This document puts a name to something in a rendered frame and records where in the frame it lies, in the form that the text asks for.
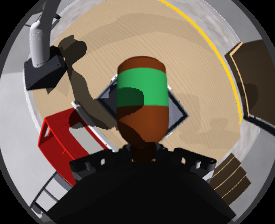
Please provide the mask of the red divided crate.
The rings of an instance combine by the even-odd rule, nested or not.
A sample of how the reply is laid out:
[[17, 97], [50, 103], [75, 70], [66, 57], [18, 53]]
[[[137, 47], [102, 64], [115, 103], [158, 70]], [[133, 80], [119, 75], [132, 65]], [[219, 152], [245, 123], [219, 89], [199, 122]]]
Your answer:
[[[48, 126], [50, 130], [45, 136]], [[74, 107], [44, 118], [38, 147], [54, 169], [72, 186], [76, 182], [69, 162], [108, 148]]]

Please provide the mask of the brown bottle with green label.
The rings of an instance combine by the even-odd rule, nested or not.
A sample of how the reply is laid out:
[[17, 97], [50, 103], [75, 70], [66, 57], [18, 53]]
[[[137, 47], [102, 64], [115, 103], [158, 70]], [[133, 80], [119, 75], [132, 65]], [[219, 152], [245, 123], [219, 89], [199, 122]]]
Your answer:
[[154, 161], [169, 127], [166, 67], [150, 56], [126, 59], [117, 70], [117, 128], [132, 145], [132, 160]]

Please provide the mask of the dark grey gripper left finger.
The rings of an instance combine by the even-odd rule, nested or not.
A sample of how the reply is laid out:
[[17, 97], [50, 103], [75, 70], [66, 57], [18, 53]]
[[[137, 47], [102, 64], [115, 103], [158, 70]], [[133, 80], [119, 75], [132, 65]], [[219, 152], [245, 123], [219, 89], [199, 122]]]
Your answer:
[[[101, 165], [102, 159], [105, 160], [105, 164], [103, 165]], [[118, 152], [113, 152], [112, 149], [104, 149], [72, 160], [69, 162], [69, 165], [75, 182], [77, 183], [89, 174], [93, 174], [113, 166], [114, 169], [132, 168], [130, 161], [132, 161], [132, 145], [128, 143], [118, 149]]]

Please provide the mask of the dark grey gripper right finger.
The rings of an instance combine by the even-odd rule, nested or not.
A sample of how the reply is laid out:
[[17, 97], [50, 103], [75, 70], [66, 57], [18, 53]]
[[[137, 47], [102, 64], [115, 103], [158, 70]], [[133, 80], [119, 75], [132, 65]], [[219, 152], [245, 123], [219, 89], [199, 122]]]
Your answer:
[[[174, 151], [163, 151], [168, 151], [168, 148], [165, 148], [163, 144], [155, 144], [154, 159], [156, 161], [154, 168], [172, 169], [173, 165], [175, 167], [196, 173], [206, 180], [208, 184], [210, 183], [217, 163], [216, 159], [180, 147], [174, 148]], [[185, 159], [185, 164], [182, 163], [182, 158]]]

